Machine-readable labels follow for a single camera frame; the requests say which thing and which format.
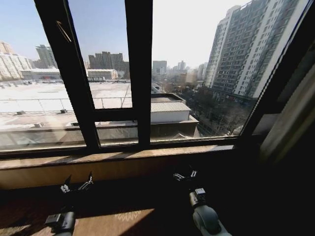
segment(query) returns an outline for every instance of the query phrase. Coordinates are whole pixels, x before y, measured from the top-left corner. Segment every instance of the high-rise building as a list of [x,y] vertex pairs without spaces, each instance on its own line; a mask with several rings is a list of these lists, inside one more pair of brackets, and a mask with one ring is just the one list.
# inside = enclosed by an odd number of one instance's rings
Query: high-rise building
[[207,62],[203,63],[203,70],[202,70],[202,75],[201,75],[202,80],[205,79],[206,71],[207,71],[207,66],[208,66],[208,63],[207,63]]
[[198,72],[197,72],[197,79],[201,80],[202,79],[202,72],[204,69],[204,64],[200,64],[198,67]]
[[184,61],[178,63],[178,70],[185,70],[186,63]]
[[0,53],[14,54],[14,51],[8,43],[0,41]]
[[53,51],[51,47],[46,47],[45,45],[36,46],[39,58],[45,68],[55,67],[58,68]]
[[46,68],[40,59],[39,60],[33,60],[33,65],[34,65],[34,68],[38,68],[38,69],[45,69]]
[[152,70],[157,73],[161,73],[163,71],[166,73],[167,69],[167,61],[165,60],[154,60],[152,65]]
[[95,56],[89,55],[91,69],[115,69],[129,72],[129,62],[123,60],[123,54],[111,54],[110,52],[96,53]]
[[0,81],[23,79],[21,71],[29,69],[32,69],[32,65],[26,57],[0,53]]
[[83,60],[84,68],[87,70],[90,68],[90,64],[87,60]]
[[288,22],[293,18],[296,23],[306,4],[307,0],[253,0],[229,9],[217,27],[205,86],[247,97],[259,94],[257,88],[262,88],[258,85],[271,57],[288,40],[289,33],[284,34]]

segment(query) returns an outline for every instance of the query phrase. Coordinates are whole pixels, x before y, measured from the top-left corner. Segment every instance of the blue sky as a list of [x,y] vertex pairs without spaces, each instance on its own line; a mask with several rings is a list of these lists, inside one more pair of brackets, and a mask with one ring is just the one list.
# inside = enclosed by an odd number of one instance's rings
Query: blue sky
[[[128,60],[125,2],[69,0],[83,59],[101,51],[123,53]],[[0,7],[0,41],[30,59],[39,59],[35,46],[48,45],[32,0],[5,0]]]
[[[249,0],[154,0],[152,59],[173,67],[181,60],[197,67],[209,59],[218,22],[229,8]],[[124,0],[69,0],[83,59],[101,51],[123,53],[128,61]],[[30,59],[48,45],[32,0],[3,0],[0,41]]]

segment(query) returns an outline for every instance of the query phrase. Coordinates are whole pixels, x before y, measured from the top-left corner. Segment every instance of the window pane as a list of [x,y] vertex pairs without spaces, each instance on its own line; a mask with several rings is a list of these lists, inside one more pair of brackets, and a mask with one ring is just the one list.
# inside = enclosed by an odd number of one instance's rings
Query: window pane
[[124,0],[69,0],[96,109],[132,107]]
[[151,141],[238,135],[307,2],[154,0]]
[[138,143],[137,121],[95,122],[95,125],[102,146]]
[[0,151],[85,145],[34,2],[6,1],[0,20]]

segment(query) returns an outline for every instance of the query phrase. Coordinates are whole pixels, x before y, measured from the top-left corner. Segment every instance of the dark window frame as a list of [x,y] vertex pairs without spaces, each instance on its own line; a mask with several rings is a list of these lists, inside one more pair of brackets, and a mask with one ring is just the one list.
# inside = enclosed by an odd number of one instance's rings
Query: dark window frame
[[[152,13],[153,0],[142,2],[142,7],[134,6],[134,1],[125,0],[128,35],[128,53],[131,77],[132,108],[95,109],[84,64],[80,52],[73,19],[67,0],[34,0],[45,33],[52,47],[56,62],[60,69],[64,85],[74,108],[86,147],[59,147],[42,150],[1,152],[1,158],[43,157],[70,154],[92,154],[112,151],[137,151],[154,148],[179,148],[203,145],[236,145],[244,146],[260,143],[261,135],[253,135],[253,131],[264,114],[270,111],[270,104],[277,101],[278,95],[285,87],[294,69],[307,52],[315,32],[309,30],[314,22],[315,6],[311,1],[278,59],[267,84],[239,136],[210,137],[193,140],[170,140],[150,143],[151,126],[151,61],[152,61]],[[142,78],[137,78],[136,69],[142,68]],[[70,74],[76,76],[74,87]],[[283,106],[277,104],[280,113]],[[101,146],[95,122],[113,120],[136,120],[138,122],[138,143],[126,145]]]

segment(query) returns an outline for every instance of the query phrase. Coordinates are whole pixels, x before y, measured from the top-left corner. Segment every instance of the window sill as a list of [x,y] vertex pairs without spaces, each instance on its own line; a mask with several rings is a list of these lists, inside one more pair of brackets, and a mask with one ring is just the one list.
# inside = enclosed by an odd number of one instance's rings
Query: window sill
[[68,155],[68,156],[55,156],[43,158],[25,158],[25,159],[10,159],[0,161],[1,170],[13,170],[23,168],[35,168],[45,166],[67,165],[67,164],[80,164],[104,161],[118,161],[126,159],[150,158],[170,155],[181,154],[199,154],[210,151],[231,150],[233,145],[208,145],[198,147],[175,147],[175,148],[162,148],[150,149],[137,152],[111,152],[92,155]]

